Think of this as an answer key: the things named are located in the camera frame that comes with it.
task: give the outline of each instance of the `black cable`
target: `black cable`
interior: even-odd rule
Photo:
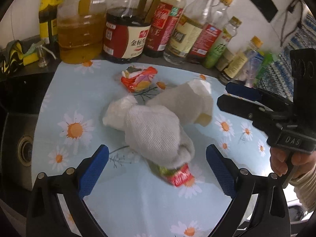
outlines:
[[[293,29],[293,31],[291,31],[290,33],[288,33],[284,38],[283,38],[283,35],[284,35],[284,28],[285,28],[285,25],[286,25],[286,22],[288,21],[288,13],[293,13],[294,11],[294,8],[295,6],[300,3],[301,4],[301,17],[300,17],[300,20],[297,22],[295,28]],[[289,6],[286,8],[286,12],[285,12],[285,19],[284,19],[284,22],[283,22],[283,26],[282,26],[282,30],[281,30],[281,43],[280,43],[280,47],[283,46],[285,40],[290,36],[292,35],[295,31],[296,31],[296,28],[302,28],[302,20],[303,20],[303,2],[301,0],[293,0],[291,1],[291,3],[289,4]]]

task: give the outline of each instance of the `yellow oil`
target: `yellow oil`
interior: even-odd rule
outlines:
[[[60,58],[69,64],[92,60],[102,50],[105,14],[57,19]]]

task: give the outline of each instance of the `sleeve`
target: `sleeve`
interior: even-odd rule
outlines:
[[[316,208],[316,165],[314,168],[305,175],[292,179],[290,184],[294,186],[296,196],[300,203],[312,212]]]

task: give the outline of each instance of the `blue gripper pad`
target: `blue gripper pad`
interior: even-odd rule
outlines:
[[[101,145],[89,159],[92,159],[92,161],[79,180],[78,195],[80,199],[91,194],[93,187],[109,160],[109,148],[105,145]]]
[[[206,160],[214,172],[224,194],[234,199],[236,196],[234,178],[219,156],[222,155],[215,145],[212,144],[206,148]]]
[[[226,91],[232,95],[236,95],[251,101],[261,101],[262,95],[257,89],[249,88],[243,85],[229,82],[226,85]]]

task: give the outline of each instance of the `snack wrapper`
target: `snack wrapper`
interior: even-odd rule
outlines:
[[[130,92],[139,92],[151,85],[151,81],[157,73],[158,71],[154,67],[139,69],[130,66],[122,71],[121,82]]]
[[[187,163],[178,169],[172,170],[158,166],[158,171],[165,180],[176,187],[179,187],[193,179],[193,175],[191,174]]]

